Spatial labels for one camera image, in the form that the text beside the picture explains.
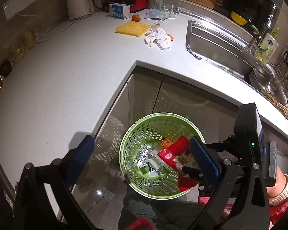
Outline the person's right hand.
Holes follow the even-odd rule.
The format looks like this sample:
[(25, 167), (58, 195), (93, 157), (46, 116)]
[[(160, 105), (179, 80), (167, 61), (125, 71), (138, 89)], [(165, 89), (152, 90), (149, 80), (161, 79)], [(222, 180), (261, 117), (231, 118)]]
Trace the person's right hand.
[(275, 185), (266, 188), (268, 197), (278, 196), (284, 190), (286, 184), (287, 184), (287, 178), (283, 174), (282, 170), (277, 166), (277, 176)]

